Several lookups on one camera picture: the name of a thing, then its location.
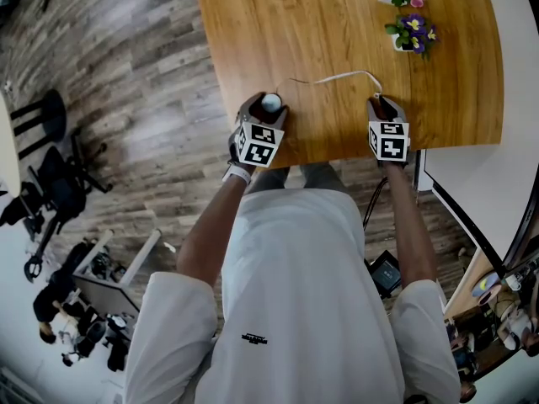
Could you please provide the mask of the person's white shirt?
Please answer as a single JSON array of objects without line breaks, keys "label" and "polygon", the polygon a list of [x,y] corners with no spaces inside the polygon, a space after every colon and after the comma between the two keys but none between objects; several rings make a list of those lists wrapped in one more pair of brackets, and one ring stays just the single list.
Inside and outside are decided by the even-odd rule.
[{"label": "person's white shirt", "polygon": [[271,190],[240,204],[213,289],[152,275],[125,370],[125,404],[458,404],[440,289],[407,285],[386,311],[354,201]]}]

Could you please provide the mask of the black device with screen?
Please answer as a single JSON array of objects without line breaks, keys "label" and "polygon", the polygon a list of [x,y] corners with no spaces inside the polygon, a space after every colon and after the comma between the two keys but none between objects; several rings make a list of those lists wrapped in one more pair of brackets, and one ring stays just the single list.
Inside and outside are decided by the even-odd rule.
[{"label": "black device with screen", "polygon": [[379,296],[384,300],[401,285],[398,260],[385,250],[374,262],[366,262],[367,270],[374,281]]}]

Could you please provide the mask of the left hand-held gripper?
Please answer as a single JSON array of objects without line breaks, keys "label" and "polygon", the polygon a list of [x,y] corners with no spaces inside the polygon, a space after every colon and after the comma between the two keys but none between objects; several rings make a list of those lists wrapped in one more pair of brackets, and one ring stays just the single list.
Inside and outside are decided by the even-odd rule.
[{"label": "left hand-held gripper", "polygon": [[268,112],[262,106],[264,96],[265,92],[256,93],[237,112],[238,126],[229,138],[233,163],[268,168],[275,158],[289,108],[283,105],[275,112]]}]

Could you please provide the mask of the round white tape measure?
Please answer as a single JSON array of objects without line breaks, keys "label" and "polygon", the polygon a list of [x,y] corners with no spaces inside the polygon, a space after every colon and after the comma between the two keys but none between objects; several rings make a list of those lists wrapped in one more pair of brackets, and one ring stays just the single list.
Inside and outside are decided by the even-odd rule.
[{"label": "round white tape measure", "polygon": [[[314,86],[314,85],[320,85],[327,82],[336,81],[339,79],[347,78],[347,77],[353,77],[357,75],[366,75],[369,77],[369,79],[374,83],[375,85],[375,92],[374,97],[379,98],[383,93],[383,88],[381,83],[378,81],[378,79],[372,75],[368,71],[359,70],[359,71],[352,71],[352,72],[343,72],[340,74],[332,75],[330,77],[325,77],[322,79],[319,79],[317,81],[304,81],[297,78],[288,77],[287,79],[283,80],[281,83],[278,84],[278,87],[280,87],[282,84],[286,82],[295,82],[301,85],[307,85],[307,86]],[[283,99],[280,97],[280,95],[277,92],[274,93],[266,93],[262,98],[262,108],[265,111],[269,112],[275,112],[278,108],[282,107],[284,105]]]}]

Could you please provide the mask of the white wristband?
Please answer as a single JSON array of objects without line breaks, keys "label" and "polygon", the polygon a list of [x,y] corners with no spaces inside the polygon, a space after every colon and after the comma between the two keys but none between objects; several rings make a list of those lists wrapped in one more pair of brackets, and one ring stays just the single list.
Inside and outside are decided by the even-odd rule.
[{"label": "white wristband", "polygon": [[238,177],[242,179],[247,186],[251,184],[252,174],[246,168],[239,166],[238,164],[231,162],[226,170],[224,176],[222,177],[222,182],[225,183],[231,177]]}]

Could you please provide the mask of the gray desk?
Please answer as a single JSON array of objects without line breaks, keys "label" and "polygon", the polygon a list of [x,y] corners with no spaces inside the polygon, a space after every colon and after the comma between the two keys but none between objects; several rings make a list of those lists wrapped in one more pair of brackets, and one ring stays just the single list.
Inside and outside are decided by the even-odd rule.
[{"label": "gray desk", "polygon": [[86,257],[77,266],[73,273],[73,278],[75,279],[77,287],[99,314],[121,314],[122,312],[125,312],[131,316],[137,317],[140,309],[128,296],[126,290],[138,273],[140,267],[147,260],[148,255],[157,244],[162,233],[158,229],[152,231],[142,248],[132,259],[129,267],[118,283],[114,282],[114,280],[93,278],[85,274],[91,261],[96,258],[113,235],[113,231],[107,230],[98,239]]}]

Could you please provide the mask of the wooden office table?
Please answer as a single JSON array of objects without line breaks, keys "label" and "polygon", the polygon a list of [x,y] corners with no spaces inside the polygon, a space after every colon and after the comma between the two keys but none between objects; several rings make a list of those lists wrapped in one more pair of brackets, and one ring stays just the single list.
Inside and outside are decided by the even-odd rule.
[{"label": "wooden office table", "polygon": [[438,40],[427,57],[395,50],[379,0],[198,0],[230,119],[258,92],[290,113],[275,167],[369,155],[366,100],[400,104],[411,146],[497,144],[504,70],[490,0],[427,0]]}]

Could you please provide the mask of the blue plate with banana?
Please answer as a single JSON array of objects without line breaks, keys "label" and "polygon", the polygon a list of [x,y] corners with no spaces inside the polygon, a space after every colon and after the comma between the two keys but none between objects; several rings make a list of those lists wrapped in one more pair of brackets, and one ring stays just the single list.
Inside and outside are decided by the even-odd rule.
[{"label": "blue plate with banana", "polygon": [[489,291],[498,282],[498,274],[494,271],[491,271],[477,281],[477,283],[472,287],[471,294],[473,297],[479,298],[485,292]]}]

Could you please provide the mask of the black office chair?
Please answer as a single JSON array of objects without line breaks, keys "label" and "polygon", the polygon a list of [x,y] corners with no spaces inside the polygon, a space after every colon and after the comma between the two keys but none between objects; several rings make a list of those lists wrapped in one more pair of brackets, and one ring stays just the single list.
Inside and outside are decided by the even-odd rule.
[{"label": "black office chair", "polygon": [[89,167],[99,155],[107,150],[102,143],[90,158],[81,155],[78,137],[79,128],[71,133],[72,155],[65,158],[56,147],[51,147],[38,170],[30,169],[30,182],[23,182],[19,196],[0,213],[0,227],[14,225],[22,219],[32,219],[37,226],[44,224],[41,210],[47,208],[55,212],[46,230],[46,241],[58,234],[68,221],[78,217],[85,209],[88,194],[92,189],[106,194],[113,185],[103,185],[89,174]]}]

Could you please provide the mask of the person's gray trousers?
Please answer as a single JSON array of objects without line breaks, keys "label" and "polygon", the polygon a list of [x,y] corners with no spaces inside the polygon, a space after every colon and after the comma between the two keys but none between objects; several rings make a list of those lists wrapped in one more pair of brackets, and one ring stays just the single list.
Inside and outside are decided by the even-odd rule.
[{"label": "person's gray trousers", "polygon": [[[339,175],[328,162],[301,165],[300,171],[305,179],[304,189],[327,189],[345,194],[348,193]],[[283,189],[289,172],[290,169],[288,167],[262,172],[248,189],[248,194]]]}]

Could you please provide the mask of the person's right forearm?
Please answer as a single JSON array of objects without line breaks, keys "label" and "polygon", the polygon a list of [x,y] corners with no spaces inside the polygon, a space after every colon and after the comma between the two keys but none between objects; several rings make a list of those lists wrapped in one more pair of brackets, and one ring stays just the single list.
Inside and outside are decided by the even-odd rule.
[{"label": "person's right forearm", "polygon": [[412,184],[403,168],[383,162],[395,221],[397,259],[405,289],[413,282],[437,280],[437,262],[433,243],[419,207]]}]

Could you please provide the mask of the round beige table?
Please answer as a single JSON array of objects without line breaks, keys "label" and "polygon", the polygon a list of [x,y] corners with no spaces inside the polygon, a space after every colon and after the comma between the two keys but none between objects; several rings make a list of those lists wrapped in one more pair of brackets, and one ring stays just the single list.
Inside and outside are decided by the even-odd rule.
[{"label": "round beige table", "polygon": [[[17,150],[16,137],[41,125],[45,135],[22,151]],[[56,89],[48,90],[42,99],[8,111],[5,97],[0,92],[0,181],[8,193],[18,197],[22,189],[20,161],[49,143],[62,141],[67,132],[67,112]]]}]

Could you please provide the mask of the person's left forearm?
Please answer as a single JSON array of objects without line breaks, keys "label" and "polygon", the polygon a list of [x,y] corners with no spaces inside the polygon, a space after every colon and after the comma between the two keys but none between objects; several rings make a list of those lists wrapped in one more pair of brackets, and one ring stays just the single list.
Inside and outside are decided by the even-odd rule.
[{"label": "person's left forearm", "polygon": [[210,287],[221,272],[237,211],[247,188],[244,179],[230,176],[217,191],[179,250],[177,271]]}]

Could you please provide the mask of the purple flowers in white pot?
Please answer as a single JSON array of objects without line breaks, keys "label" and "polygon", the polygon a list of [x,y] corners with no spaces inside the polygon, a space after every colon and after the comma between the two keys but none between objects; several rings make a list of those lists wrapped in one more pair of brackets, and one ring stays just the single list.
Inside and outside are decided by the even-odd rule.
[{"label": "purple flowers in white pot", "polygon": [[430,58],[432,47],[439,41],[436,27],[418,13],[398,15],[394,23],[384,25],[397,51],[413,52],[423,59]]}]

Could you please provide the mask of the cluttered wooden table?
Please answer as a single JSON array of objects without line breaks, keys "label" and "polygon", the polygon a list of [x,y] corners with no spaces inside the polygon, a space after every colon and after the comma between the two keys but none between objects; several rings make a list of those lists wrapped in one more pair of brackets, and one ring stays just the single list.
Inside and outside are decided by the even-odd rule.
[{"label": "cluttered wooden table", "polygon": [[478,248],[473,254],[471,262],[468,264],[456,290],[448,300],[444,309],[444,318],[450,319],[479,306],[480,297],[487,291],[487,287],[479,290],[479,294],[474,296],[473,290],[485,279],[491,278],[492,284],[500,282],[500,277],[495,272],[493,265],[482,249]]}]

